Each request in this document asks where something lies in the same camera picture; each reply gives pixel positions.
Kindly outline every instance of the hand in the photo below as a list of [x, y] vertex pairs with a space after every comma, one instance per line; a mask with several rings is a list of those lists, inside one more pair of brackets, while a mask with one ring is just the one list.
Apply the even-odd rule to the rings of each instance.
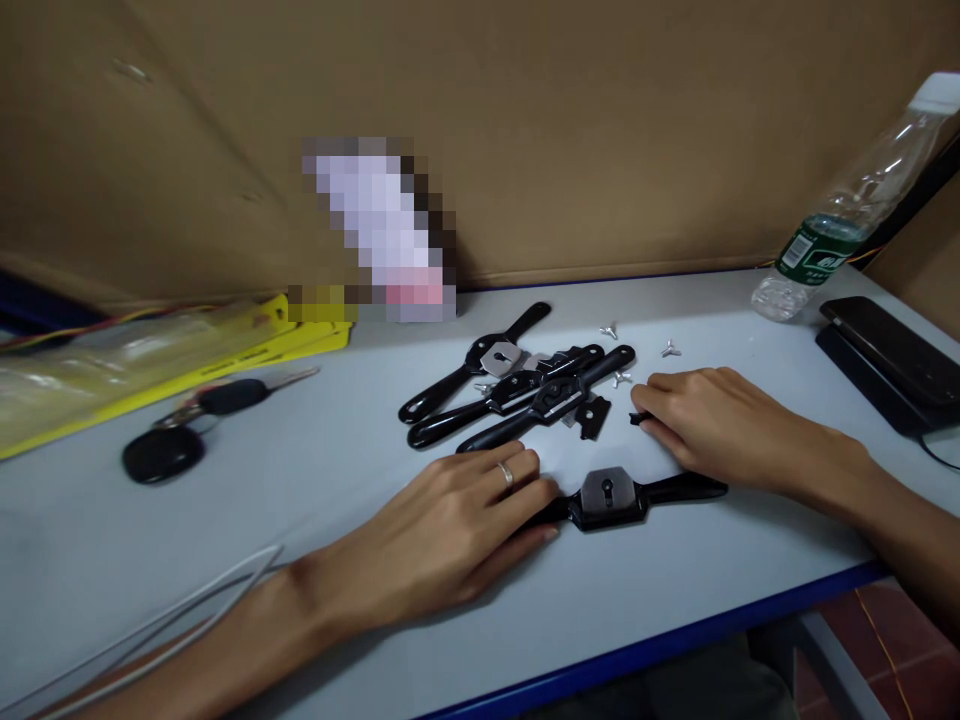
[[677, 462], [723, 482], [795, 494], [879, 469], [859, 442], [790, 412], [730, 368], [654, 373], [630, 396], [656, 418], [640, 427]]
[[[497, 466], [513, 473], [513, 491]], [[368, 523], [299, 561], [321, 612], [355, 634], [477, 598], [557, 535], [514, 533], [557, 495], [540, 459], [520, 442], [427, 466]]]

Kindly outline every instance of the tiled floor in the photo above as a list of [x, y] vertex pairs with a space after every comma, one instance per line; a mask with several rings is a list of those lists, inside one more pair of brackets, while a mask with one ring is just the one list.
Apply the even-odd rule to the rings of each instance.
[[[860, 589], [877, 631], [900, 674], [914, 720], [960, 719], [960, 651], [927, 620], [896, 583]], [[892, 720], [907, 720], [890, 663], [857, 596], [848, 593], [817, 608], [870, 683]], [[797, 667], [797, 706], [802, 720], [835, 720], [812, 671]]]

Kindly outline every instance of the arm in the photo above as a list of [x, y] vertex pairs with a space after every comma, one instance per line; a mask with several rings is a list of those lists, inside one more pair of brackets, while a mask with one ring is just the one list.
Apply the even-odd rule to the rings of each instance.
[[474, 600], [557, 535], [553, 526], [514, 535], [557, 494], [539, 471], [519, 442], [431, 463], [368, 523], [278, 572], [83, 717], [219, 717], [348, 638]]
[[960, 634], [960, 519], [884, 471], [862, 444], [790, 412], [729, 368], [654, 373], [641, 428], [689, 470], [777, 492], [860, 531], [944, 633]]

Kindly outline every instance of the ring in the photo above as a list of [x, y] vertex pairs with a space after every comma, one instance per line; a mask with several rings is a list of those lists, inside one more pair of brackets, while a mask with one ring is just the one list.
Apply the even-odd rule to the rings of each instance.
[[513, 485], [513, 473], [510, 471], [510, 468], [503, 463], [497, 463], [497, 467], [503, 470], [503, 479], [507, 481], [507, 487]]

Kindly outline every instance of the black key fob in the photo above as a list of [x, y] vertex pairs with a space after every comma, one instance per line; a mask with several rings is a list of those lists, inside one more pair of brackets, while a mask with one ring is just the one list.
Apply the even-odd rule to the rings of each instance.
[[123, 469], [134, 482], [153, 485], [186, 472], [203, 454], [203, 441], [190, 428], [150, 430], [123, 449]]
[[270, 388], [263, 380], [248, 378], [204, 390], [197, 396], [197, 405], [210, 415], [229, 415], [270, 397]]

